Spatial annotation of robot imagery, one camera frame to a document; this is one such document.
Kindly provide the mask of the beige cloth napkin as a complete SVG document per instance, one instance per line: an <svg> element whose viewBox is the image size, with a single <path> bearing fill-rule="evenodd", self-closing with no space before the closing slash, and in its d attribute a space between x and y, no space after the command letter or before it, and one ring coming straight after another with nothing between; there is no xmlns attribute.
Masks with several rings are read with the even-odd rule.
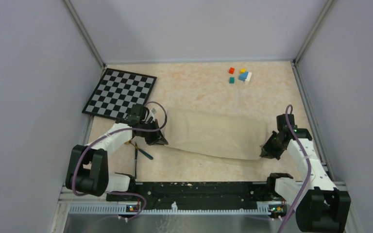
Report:
<svg viewBox="0 0 373 233"><path fill-rule="evenodd" d="M265 121L170 108L164 136L168 147L208 156L258 160L268 136Z"/></svg>

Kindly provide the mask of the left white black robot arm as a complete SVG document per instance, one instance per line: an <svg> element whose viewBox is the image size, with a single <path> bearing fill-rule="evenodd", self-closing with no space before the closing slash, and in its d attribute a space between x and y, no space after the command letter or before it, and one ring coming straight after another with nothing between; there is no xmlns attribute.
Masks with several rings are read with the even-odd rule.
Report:
<svg viewBox="0 0 373 233"><path fill-rule="evenodd" d="M71 151L65 181L67 189L76 196L102 196L118 192L124 200L136 196L136 187L130 184L129 175L109 172L108 158L122 145L135 137L144 138L149 146L167 145L155 111L135 104L124 119L117 120L99 138L86 145L76 145Z"/></svg>

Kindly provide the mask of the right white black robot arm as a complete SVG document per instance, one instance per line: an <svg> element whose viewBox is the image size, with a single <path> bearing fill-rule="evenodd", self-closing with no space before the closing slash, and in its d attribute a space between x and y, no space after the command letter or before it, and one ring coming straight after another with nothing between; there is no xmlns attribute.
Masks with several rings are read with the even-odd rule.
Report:
<svg viewBox="0 0 373 233"><path fill-rule="evenodd" d="M345 231L351 198L329 178L314 149L309 131L298 128L293 114L277 116L277 131L262 146L261 157L281 158L287 151L304 177L298 185L287 173L271 173L265 193L271 200L281 197L290 205L300 231L305 233L342 233Z"/></svg>

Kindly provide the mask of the black grey checkerboard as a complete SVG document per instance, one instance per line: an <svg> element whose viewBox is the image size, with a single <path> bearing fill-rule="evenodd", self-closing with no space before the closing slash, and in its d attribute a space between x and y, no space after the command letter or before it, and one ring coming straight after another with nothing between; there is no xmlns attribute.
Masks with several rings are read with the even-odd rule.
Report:
<svg viewBox="0 0 373 233"><path fill-rule="evenodd" d="M133 105L144 105L157 77L107 68L86 102L82 113L107 119L122 119Z"/></svg>

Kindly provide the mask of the white block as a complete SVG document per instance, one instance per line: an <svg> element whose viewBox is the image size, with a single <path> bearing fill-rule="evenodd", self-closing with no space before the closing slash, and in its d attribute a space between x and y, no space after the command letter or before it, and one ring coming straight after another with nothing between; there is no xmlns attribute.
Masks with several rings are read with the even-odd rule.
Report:
<svg viewBox="0 0 373 233"><path fill-rule="evenodd" d="M247 74L246 74L246 79L245 79L244 83L248 84L251 80L251 77L252 77L252 72L248 71Z"/></svg>

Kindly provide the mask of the blue block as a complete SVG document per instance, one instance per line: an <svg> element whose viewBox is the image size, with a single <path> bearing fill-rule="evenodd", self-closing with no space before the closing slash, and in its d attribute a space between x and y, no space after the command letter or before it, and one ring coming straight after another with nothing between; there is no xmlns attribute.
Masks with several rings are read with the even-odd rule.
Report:
<svg viewBox="0 0 373 233"><path fill-rule="evenodd" d="M238 79L240 80L240 81L245 81L245 79L246 79L246 74L247 74L247 72L248 71L246 71L246 72L244 72L244 73L241 73L240 75L239 75L239 77L238 77Z"/></svg>

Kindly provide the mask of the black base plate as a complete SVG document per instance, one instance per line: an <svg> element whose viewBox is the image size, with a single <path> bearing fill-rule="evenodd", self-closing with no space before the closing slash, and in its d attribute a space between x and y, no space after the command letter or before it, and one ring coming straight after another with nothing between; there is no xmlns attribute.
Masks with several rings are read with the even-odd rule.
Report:
<svg viewBox="0 0 373 233"><path fill-rule="evenodd" d="M255 210L269 204L268 210L286 209L286 201L266 182L143 182L129 186L135 196L108 194L109 202L146 199L147 210Z"/></svg>

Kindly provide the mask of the aluminium frame rail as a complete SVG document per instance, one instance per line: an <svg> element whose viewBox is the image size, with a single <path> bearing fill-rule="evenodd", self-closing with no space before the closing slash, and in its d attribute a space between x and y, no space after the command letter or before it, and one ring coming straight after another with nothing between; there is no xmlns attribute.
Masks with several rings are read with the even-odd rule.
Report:
<svg viewBox="0 0 373 233"><path fill-rule="evenodd" d="M336 183L336 186L341 191L347 191L345 185ZM255 210L179 210L174 203L169 209L164 210L147 210L146 199L141 202L134 201L119 201L109 202L106 196L110 193L103 194L96 197L92 195L77 197L72 192L63 188L58 206L55 212L55 217L52 222L51 232L61 233L67 225L68 215L71 214L89 214L109 216L111 218L126 219L132 216L148 215L148 216L233 216L241 215L257 218L260 220L283 220L285 217L290 216L295 220L295 214L288 215L290 205L286 203L286 209L282 210L280 207L268 210L269 204L262 204ZM135 196L136 194L118 194L120 196Z"/></svg>

